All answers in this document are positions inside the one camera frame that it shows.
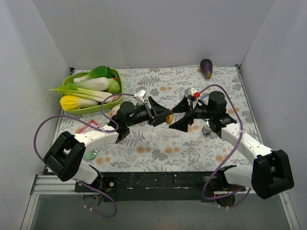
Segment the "table surface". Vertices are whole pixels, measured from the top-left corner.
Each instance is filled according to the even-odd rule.
[[[247,99],[235,67],[214,67],[210,80],[205,79],[197,67],[154,68],[154,69],[118,69],[125,93],[135,93],[141,89],[147,91],[155,101],[167,108],[179,103],[187,87],[200,91],[210,84],[219,84],[228,92],[235,104],[242,121],[244,131],[259,140],[255,123],[249,109]],[[204,92],[210,93],[220,89],[213,87]],[[133,97],[124,96],[123,101],[136,103]],[[236,115],[227,104],[227,112],[237,120]],[[183,114],[174,114],[174,121]],[[103,127],[107,119],[100,112],[78,115],[88,122],[91,119]],[[88,163],[102,172],[161,172],[161,171],[214,171],[227,156],[232,146],[220,139],[216,134],[203,135],[203,120],[196,120],[189,127],[188,133],[169,129],[162,124],[152,127],[141,123],[130,127],[130,134],[120,143],[102,146],[97,149],[97,157]],[[61,118],[56,131],[58,136],[63,131],[76,133],[83,124]],[[251,168],[247,159],[236,151],[226,163],[238,167]]]
[[[236,200],[243,198],[237,194]],[[31,230],[289,230],[279,196],[263,200],[250,194],[243,205],[209,207],[199,200],[119,201],[118,212],[103,218],[82,205],[82,195],[39,195]],[[111,202],[98,207],[114,210]]]

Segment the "green plastic tray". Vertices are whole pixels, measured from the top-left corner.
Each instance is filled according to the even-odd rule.
[[[112,70],[112,73],[114,73],[116,75],[117,81],[119,83],[119,92],[118,93],[123,93],[124,92],[123,81],[121,79],[119,72],[116,69],[111,69],[111,70]],[[72,82],[73,82],[73,76],[71,75],[63,81],[63,85],[67,85],[68,83],[72,83]],[[123,99],[123,96],[121,96],[117,101],[104,104],[102,106],[103,110],[112,109],[115,105],[119,104],[122,101],[122,99]],[[74,115],[81,115],[81,114],[95,113],[95,112],[99,112],[99,111],[100,111],[100,105],[96,105],[96,106],[93,106],[93,107],[71,110],[68,113],[74,114]]]

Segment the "cable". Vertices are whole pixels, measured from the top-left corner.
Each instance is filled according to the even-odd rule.
[[[103,108],[102,108],[102,105],[107,101],[107,99],[109,99],[110,97],[114,97],[114,96],[119,96],[119,95],[125,95],[125,96],[132,96],[134,97],[134,94],[131,94],[131,93],[117,93],[117,94],[113,94],[113,95],[110,95],[108,96],[107,98],[104,99],[104,101],[101,103],[101,106],[100,106],[100,112],[102,113],[103,116],[105,116],[108,120],[112,121],[115,125],[116,125],[116,128],[114,130],[111,130],[110,132],[115,132],[118,130],[118,124],[116,123],[116,121],[112,120],[111,117],[109,117],[108,115],[105,114],[105,112],[103,111]]]
[[[99,215],[101,215],[101,216],[103,216],[103,217],[105,217],[105,218],[112,218],[112,217],[114,217],[114,216],[116,215],[116,213],[117,213],[117,204],[116,204],[116,202],[112,199],[112,197],[110,197],[109,195],[105,194],[104,192],[99,191],[98,189],[95,189],[95,188],[93,188],[93,187],[91,187],[91,186],[88,186],[86,183],[84,183],[84,182],[82,182],[82,181],[79,181],[79,183],[82,184],[83,186],[85,186],[85,187],[91,189],[91,190],[94,191],[94,192],[100,193],[101,195],[105,196],[105,197],[108,198],[110,201],[112,201],[112,203],[114,204],[115,211],[114,211],[114,213],[113,213],[112,215],[106,215],[106,214],[102,213],[101,211],[99,211],[99,210],[97,210],[97,209],[95,209],[95,208],[93,208],[93,207],[91,207],[91,206],[89,206],[89,205],[84,205],[85,207],[87,207],[88,209],[90,209],[90,210],[92,210],[92,211],[98,213]]]
[[[212,87],[212,86],[219,87],[219,88],[224,92],[224,94],[226,95],[226,97],[228,98],[228,100],[229,100],[229,102],[230,102],[230,104],[231,104],[231,107],[233,108],[233,110],[234,110],[234,112],[235,112],[235,114],[236,114],[236,116],[237,116],[237,118],[238,118],[238,120],[239,120],[241,133],[240,133],[240,135],[239,135],[239,139],[238,139],[236,145],[234,146],[234,148],[230,151],[230,153],[227,155],[227,157],[219,164],[219,166],[217,166],[217,168],[216,168],[216,169],[214,170],[214,172],[210,175],[209,179],[206,181],[204,187],[202,188],[201,196],[202,196],[202,198],[205,199],[205,200],[217,200],[217,199],[229,197],[229,196],[232,196],[232,195],[236,194],[236,193],[239,192],[239,191],[243,191],[243,190],[244,190],[244,188],[239,188],[238,190],[233,191],[232,193],[229,193],[229,194],[226,194],[226,195],[221,195],[221,196],[218,196],[218,197],[205,197],[205,195],[204,195],[204,193],[205,193],[205,191],[206,191],[206,188],[207,188],[209,182],[210,182],[211,179],[216,175],[216,173],[220,170],[220,168],[225,164],[225,162],[232,156],[232,154],[234,154],[234,152],[235,152],[236,149],[238,148],[238,146],[239,146],[239,144],[240,144],[240,142],[241,142],[242,136],[243,136],[243,123],[242,123],[242,120],[241,120],[239,114],[237,113],[236,108],[235,108],[234,104],[232,103],[232,101],[231,101],[231,99],[230,99],[228,93],[226,92],[226,90],[225,90],[222,86],[217,85],[217,84],[209,85],[209,86],[205,87],[203,90],[201,90],[201,91],[200,91],[200,94],[203,93],[205,90],[207,90],[208,88],[210,88],[210,87]]]
[[[117,95],[127,95],[127,96],[134,96],[134,94],[128,94],[128,93],[117,93],[117,94],[113,94],[111,96],[108,96],[107,98],[104,99],[104,101],[101,103],[101,107],[100,107],[100,111],[102,113],[103,116],[105,116],[108,120],[112,121],[115,125],[116,125],[116,128],[114,130],[102,130],[102,129],[99,129],[99,128],[96,128],[95,126],[92,126],[90,125],[89,123],[86,123],[85,121],[82,121],[76,117],[73,117],[73,116],[70,116],[70,115],[54,115],[54,116],[51,116],[49,118],[47,118],[46,120],[44,120],[37,128],[35,134],[34,134],[34,139],[33,139],[33,147],[34,147],[34,151],[36,153],[36,155],[38,156],[38,158],[44,162],[44,159],[42,158],[42,156],[39,154],[38,150],[37,150],[37,146],[36,146],[36,140],[37,140],[37,135],[38,135],[38,132],[39,130],[41,129],[41,127],[49,120],[53,119],[53,118],[56,118],[56,117],[67,117],[67,118],[71,118],[73,120],[76,120],[76,121],[79,121],[81,122],[82,124],[84,125],[87,125],[95,130],[98,130],[98,131],[103,131],[103,132],[106,132],[106,133],[111,133],[111,132],[116,132],[118,130],[118,124],[116,123],[116,121],[112,120],[110,117],[108,117],[102,110],[102,105],[107,101],[107,99],[109,99],[110,97],[114,97],[114,96],[117,96]],[[114,217],[115,214],[117,213],[117,205],[115,203],[115,201],[109,196],[107,195],[106,193],[102,192],[102,191],[99,191],[98,189],[95,189],[89,185],[87,185],[86,183],[82,182],[82,181],[79,181],[80,184],[82,184],[83,186],[91,189],[92,191],[95,191],[95,192],[98,192],[100,194],[102,194],[103,196],[107,197],[114,205],[114,208],[115,208],[115,211],[112,215],[106,215],[102,212],[100,212],[99,210],[95,209],[95,208],[92,208],[91,206],[86,206],[87,208],[89,208],[90,210],[93,210],[94,212],[98,213],[99,215],[105,217],[105,218],[111,218],[111,217]]]
[[[104,101],[101,103],[101,107],[100,107],[100,111],[102,113],[103,116],[105,116],[108,120],[112,121],[115,125],[116,125],[116,128],[113,129],[113,130],[105,130],[104,132],[106,133],[111,133],[111,132],[116,132],[118,130],[118,124],[116,123],[116,121],[112,120],[110,117],[108,117],[105,112],[102,111],[102,105],[107,101],[107,99],[109,99],[110,97],[113,97],[113,96],[117,96],[117,95],[126,95],[126,96],[134,96],[133,94],[128,94],[128,93],[117,93],[117,94],[113,94],[111,96],[108,96],[107,98],[104,99]],[[42,158],[42,156],[39,154],[38,150],[37,150],[37,146],[36,146],[36,139],[37,139],[37,135],[38,135],[38,132],[39,130],[41,129],[41,127],[49,120],[53,119],[53,118],[57,118],[57,117],[67,117],[67,118],[70,118],[70,119],[73,119],[73,120],[76,120],[76,121],[79,121],[81,122],[82,124],[86,125],[86,126],[89,126],[97,131],[103,131],[102,129],[100,128],[97,128],[95,126],[92,126],[90,125],[89,123],[86,123],[85,121],[82,121],[74,116],[71,116],[71,115],[65,115],[65,114],[59,114],[59,115],[54,115],[54,116],[51,116],[49,118],[47,118],[46,120],[44,120],[37,128],[35,134],[34,134],[34,140],[33,140],[33,147],[34,147],[34,151],[35,153],[37,154],[38,158],[41,160],[41,161],[44,161],[44,159]]]
[[[229,193],[230,193],[230,191],[231,191],[231,186],[229,186],[228,193],[226,193],[226,194],[229,194]]]

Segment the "green lid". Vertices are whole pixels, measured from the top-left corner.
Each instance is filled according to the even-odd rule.
[[[86,160],[92,160],[97,156],[97,150],[89,151],[88,153],[83,155],[83,158]]]

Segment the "yellow object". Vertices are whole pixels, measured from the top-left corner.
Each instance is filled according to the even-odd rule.
[[[81,97],[65,95],[60,100],[62,109],[64,111],[71,111],[80,108],[92,107],[98,105],[97,101],[93,101],[90,99],[84,99]]]
[[[110,117],[113,117],[115,114],[116,114],[116,111],[113,111],[113,110],[112,110],[112,111],[109,113],[109,116],[110,116]]]
[[[212,73],[207,73],[206,78],[210,79],[212,76]]]
[[[173,115],[172,115],[172,114],[166,116],[165,122],[166,122],[168,125],[170,125],[170,124],[172,123],[172,121],[173,121]]]

